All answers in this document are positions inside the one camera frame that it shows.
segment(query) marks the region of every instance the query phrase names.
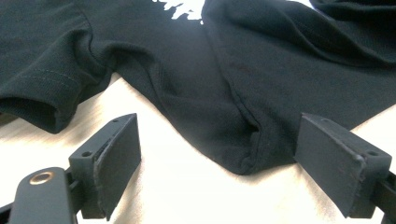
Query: black garment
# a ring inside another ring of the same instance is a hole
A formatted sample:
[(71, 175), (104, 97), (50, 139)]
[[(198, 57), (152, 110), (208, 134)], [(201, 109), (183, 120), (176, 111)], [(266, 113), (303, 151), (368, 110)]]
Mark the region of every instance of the black garment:
[(352, 128), (396, 101), (394, 6), (313, 4), (335, 19), (269, 0), (207, 0), (204, 26), (150, 0), (2, 1), (0, 111), (58, 133), (117, 71), (228, 170), (293, 162), (301, 112)]

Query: wooden table surface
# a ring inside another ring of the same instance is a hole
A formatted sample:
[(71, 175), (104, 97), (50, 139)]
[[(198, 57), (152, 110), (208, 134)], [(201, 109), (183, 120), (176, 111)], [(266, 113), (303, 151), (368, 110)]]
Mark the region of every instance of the wooden table surface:
[[(78, 106), (70, 125), (46, 133), (0, 116), (0, 206), (14, 200), (19, 182), (39, 169), (67, 168), (68, 157), (110, 120), (137, 113), (142, 162), (109, 223), (375, 223), (344, 218), (298, 164), (256, 175), (234, 175), (186, 142), (160, 112), (117, 74), (106, 91)], [(396, 156), (396, 107), (353, 130)], [(396, 165), (391, 169), (396, 173)], [(106, 223), (83, 220), (78, 223)]]

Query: clothing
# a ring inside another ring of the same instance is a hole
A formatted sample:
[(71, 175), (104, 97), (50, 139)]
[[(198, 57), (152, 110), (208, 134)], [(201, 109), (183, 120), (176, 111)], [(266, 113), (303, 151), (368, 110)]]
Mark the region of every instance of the clothing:
[(294, 162), (302, 112), (352, 128), (396, 101), (395, 6), (312, 4), (328, 14), (206, 0), (201, 25), (149, 0), (2, 1), (0, 111), (58, 133), (116, 71), (231, 172)]

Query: black fabric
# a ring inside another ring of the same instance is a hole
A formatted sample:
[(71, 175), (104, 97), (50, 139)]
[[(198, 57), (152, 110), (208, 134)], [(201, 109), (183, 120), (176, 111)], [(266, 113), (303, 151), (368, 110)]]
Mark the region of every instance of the black fabric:
[(291, 163), (302, 112), (353, 128), (396, 101), (395, 4), (312, 3), (206, 0), (201, 25), (150, 0), (2, 1), (0, 111), (58, 133), (116, 71), (226, 169)]

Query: white graphic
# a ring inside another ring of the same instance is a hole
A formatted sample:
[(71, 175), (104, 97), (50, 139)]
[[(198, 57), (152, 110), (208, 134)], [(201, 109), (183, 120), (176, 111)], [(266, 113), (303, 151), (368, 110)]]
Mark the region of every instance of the white graphic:
[(187, 14), (188, 20), (200, 20), (202, 7), (205, 0), (152, 0), (153, 2), (165, 2), (164, 9), (176, 8), (172, 19), (177, 20), (181, 15)]

